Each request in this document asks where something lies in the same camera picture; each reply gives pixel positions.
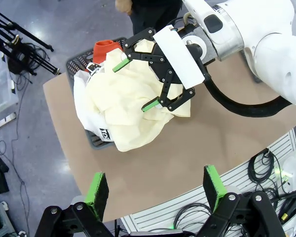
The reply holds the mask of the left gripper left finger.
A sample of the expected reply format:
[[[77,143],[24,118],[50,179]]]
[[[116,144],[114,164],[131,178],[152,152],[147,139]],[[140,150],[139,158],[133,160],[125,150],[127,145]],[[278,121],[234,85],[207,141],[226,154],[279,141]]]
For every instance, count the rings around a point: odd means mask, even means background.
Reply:
[[[94,175],[84,201],[71,204],[66,209],[47,207],[35,233],[37,237],[72,237],[84,233],[87,237],[112,237],[104,225],[103,217],[109,196],[106,175]]]

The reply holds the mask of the person's right hand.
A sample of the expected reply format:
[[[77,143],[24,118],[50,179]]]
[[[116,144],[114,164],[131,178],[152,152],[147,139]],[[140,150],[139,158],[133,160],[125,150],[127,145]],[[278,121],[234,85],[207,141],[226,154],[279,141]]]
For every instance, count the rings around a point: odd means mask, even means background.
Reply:
[[[115,8],[121,13],[131,15],[132,13],[132,0],[116,0]]]

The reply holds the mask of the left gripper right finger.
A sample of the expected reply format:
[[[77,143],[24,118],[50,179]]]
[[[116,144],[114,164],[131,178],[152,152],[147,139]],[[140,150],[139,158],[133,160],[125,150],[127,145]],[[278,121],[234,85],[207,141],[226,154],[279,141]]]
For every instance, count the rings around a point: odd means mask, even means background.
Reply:
[[[222,237],[234,225],[242,226],[250,237],[286,235],[266,193],[228,192],[214,165],[204,167],[203,188],[212,214],[198,237]]]

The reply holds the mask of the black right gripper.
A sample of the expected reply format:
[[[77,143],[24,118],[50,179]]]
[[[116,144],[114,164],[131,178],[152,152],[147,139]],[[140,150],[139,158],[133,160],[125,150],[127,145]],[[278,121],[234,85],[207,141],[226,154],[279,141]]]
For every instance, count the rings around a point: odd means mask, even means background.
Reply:
[[[154,28],[146,28],[145,30],[133,35],[126,39],[123,43],[124,53],[126,58],[113,68],[113,72],[116,73],[129,64],[132,60],[147,61],[150,67],[158,77],[160,81],[163,81],[163,87],[160,96],[155,97],[151,101],[144,104],[141,108],[142,112],[146,112],[153,107],[161,106],[166,107],[169,111],[173,112],[185,102],[190,100],[195,95],[195,89],[185,89],[183,87],[182,93],[174,99],[169,99],[168,92],[170,90],[171,83],[181,84],[181,81],[175,73],[170,62],[162,52],[158,44],[154,44],[151,53],[137,52],[134,46],[141,40],[154,41],[153,36],[156,34]]]

